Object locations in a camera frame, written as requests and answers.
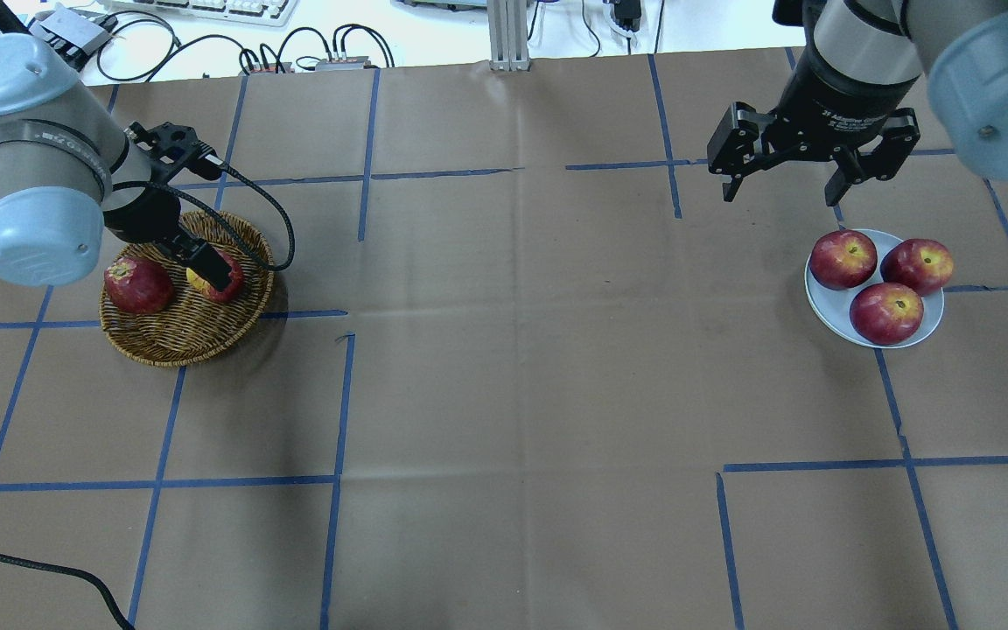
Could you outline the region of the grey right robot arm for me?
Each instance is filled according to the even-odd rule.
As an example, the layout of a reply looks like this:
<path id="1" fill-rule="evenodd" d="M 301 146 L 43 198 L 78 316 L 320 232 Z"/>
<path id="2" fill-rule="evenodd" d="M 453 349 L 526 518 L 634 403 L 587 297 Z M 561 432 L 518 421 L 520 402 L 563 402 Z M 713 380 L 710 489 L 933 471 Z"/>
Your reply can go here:
<path id="1" fill-rule="evenodd" d="M 920 79 L 964 167 L 1008 182 L 1008 1 L 776 1 L 772 18 L 805 46 L 775 108 L 735 102 L 713 132 L 725 202 L 787 161 L 836 165 L 828 205 L 892 179 L 921 139 L 902 103 Z"/>

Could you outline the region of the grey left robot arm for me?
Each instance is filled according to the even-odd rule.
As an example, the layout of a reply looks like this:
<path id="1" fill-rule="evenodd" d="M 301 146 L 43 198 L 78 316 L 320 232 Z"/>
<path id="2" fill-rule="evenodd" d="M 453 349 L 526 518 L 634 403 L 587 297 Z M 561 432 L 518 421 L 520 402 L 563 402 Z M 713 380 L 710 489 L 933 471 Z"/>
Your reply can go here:
<path id="1" fill-rule="evenodd" d="M 216 290 L 229 266 L 180 222 L 169 182 L 223 164 L 185 125 L 121 127 L 48 44 L 0 36 L 0 279 L 71 284 L 100 258 L 104 233 L 156 246 Z"/>

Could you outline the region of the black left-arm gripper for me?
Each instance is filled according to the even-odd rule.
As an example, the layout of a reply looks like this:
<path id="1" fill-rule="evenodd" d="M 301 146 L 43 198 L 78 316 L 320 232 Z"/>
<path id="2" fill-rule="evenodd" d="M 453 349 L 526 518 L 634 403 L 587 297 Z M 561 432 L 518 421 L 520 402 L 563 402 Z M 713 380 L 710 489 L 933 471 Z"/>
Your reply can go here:
<path id="1" fill-rule="evenodd" d="M 147 129 L 132 121 L 125 128 L 125 187 L 173 187 L 173 180 L 190 172 L 204 182 L 212 180 L 212 147 L 194 128 L 164 122 Z M 179 230 L 173 236 L 173 259 L 183 264 L 213 290 L 223 292 L 233 282 L 232 267 L 207 240 Z"/>

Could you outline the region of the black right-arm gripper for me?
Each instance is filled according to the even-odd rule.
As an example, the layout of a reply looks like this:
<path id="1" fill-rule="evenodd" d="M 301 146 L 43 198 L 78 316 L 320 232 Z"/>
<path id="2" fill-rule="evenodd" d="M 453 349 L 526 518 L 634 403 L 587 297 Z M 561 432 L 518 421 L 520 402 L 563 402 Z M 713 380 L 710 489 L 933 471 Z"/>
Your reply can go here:
<path id="1" fill-rule="evenodd" d="M 747 177 L 784 161 L 835 161 L 824 187 L 833 207 L 855 185 L 899 174 L 921 138 L 915 110 L 901 107 L 913 86 L 913 76 L 861 79 L 809 44 L 771 112 L 729 105 L 707 144 L 708 171 L 732 202 Z"/>

